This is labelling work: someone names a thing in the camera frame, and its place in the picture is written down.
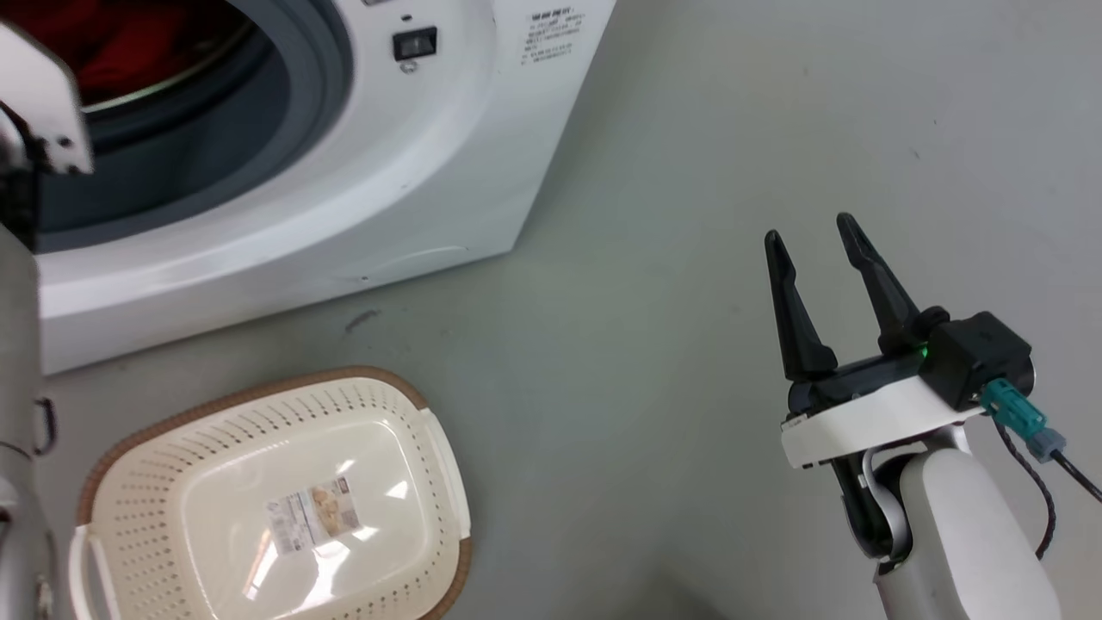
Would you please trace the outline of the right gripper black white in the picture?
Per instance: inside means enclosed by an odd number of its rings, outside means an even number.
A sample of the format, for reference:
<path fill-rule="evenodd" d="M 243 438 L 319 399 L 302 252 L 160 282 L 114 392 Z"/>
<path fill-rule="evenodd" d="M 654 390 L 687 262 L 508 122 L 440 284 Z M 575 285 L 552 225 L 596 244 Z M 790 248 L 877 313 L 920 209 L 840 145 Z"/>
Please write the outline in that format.
<path fill-rule="evenodd" d="M 879 328 L 880 353 L 838 368 L 834 350 L 821 342 L 796 290 L 795 264 L 776 229 L 764 239 L 784 376 L 791 381 L 782 423 L 784 456 L 792 468 L 811 468 L 841 456 L 917 438 L 964 423 L 981 407 L 946 404 L 918 376 L 944 307 L 919 311 L 869 236 L 850 213 L 838 214 L 849 262 L 862 276 Z"/>

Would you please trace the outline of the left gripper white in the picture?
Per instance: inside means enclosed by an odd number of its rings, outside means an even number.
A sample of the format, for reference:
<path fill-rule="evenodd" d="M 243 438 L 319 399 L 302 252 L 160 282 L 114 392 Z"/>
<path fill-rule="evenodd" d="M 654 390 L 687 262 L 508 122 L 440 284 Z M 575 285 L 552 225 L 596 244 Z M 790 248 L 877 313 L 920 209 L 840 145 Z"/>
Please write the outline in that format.
<path fill-rule="evenodd" d="M 0 21 L 0 104 L 28 126 L 55 174 L 91 174 L 94 153 L 77 83 L 47 48 Z"/>

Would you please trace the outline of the red clothes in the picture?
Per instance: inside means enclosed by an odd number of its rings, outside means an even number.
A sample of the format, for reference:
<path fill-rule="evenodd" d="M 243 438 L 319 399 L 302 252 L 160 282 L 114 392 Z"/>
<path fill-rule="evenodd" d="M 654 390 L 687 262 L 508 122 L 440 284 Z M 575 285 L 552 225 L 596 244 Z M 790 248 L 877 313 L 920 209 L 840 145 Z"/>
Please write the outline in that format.
<path fill-rule="evenodd" d="M 253 30 L 228 0 L 0 0 L 0 21 L 66 63 L 88 111 L 186 81 Z"/>

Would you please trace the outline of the cream perforated laundry basket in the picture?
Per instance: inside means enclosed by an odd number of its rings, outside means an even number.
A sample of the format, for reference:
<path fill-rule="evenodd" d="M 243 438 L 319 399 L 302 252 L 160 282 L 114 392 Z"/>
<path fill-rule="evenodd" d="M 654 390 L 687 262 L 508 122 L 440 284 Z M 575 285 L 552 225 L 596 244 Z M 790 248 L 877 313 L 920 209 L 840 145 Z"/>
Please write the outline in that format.
<path fill-rule="evenodd" d="M 361 529 L 276 553 L 263 504 L 345 476 Z M 443 620 L 474 545 L 428 400 L 389 370 L 288 378 L 117 443 L 82 489 L 75 620 Z"/>

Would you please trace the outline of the white front-load washing machine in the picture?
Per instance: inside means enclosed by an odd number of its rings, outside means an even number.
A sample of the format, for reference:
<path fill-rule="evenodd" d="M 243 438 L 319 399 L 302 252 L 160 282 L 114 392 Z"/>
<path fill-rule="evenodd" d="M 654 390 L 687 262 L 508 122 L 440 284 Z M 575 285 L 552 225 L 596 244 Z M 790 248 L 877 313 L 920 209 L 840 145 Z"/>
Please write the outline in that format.
<path fill-rule="evenodd" d="M 182 222 L 44 252 L 44 376 L 510 251 L 617 0 L 333 0 L 350 90 L 295 164 Z M 573 52 L 521 65 L 527 17 L 585 13 Z M 398 63 L 395 33 L 437 28 Z"/>

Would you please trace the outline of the paper label in basket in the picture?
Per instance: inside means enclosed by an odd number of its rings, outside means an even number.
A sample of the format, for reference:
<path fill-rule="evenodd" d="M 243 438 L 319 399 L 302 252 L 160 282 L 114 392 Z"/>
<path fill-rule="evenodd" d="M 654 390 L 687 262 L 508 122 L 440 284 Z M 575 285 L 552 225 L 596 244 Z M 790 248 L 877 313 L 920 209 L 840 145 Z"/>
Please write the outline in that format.
<path fill-rule="evenodd" d="M 279 555 L 314 550 L 331 539 L 361 529 L 345 476 L 269 499 L 263 509 Z"/>

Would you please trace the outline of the grey rubber door gasket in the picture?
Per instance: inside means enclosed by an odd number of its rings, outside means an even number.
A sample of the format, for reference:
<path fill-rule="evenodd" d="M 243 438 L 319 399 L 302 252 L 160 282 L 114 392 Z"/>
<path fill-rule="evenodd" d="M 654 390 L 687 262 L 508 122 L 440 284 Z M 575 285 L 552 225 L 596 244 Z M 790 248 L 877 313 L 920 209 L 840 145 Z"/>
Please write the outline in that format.
<path fill-rule="evenodd" d="M 88 111 L 94 172 L 40 184 L 39 254 L 82 250 L 209 213 L 318 144 L 346 102 L 348 32 L 333 0 L 228 0 L 252 20 L 206 70 Z"/>

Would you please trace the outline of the black door latch socket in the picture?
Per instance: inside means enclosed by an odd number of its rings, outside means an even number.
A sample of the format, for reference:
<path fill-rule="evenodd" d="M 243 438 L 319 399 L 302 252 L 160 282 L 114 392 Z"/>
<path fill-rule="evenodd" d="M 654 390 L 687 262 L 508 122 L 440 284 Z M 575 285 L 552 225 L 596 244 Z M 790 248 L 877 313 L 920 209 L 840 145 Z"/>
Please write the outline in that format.
<path fill-rule="evenodd" d="M 434 56 L 437 53 L 437 28 L 419 28 L 395 33 L 391 36 L 391 51 L 398 63 Z"/>

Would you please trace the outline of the printed label on washer side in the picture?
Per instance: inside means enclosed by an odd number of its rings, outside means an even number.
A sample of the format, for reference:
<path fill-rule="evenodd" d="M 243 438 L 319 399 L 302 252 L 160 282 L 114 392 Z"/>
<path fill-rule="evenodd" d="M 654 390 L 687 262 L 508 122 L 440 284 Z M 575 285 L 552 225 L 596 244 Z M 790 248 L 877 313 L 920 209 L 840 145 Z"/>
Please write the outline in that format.
<path fill-rule="evenodd" d="M 527 17 L 521 65 L 534 65 L 571 54 L 584 24 L 585 13 L 575 7 L 540 10 Z"/>

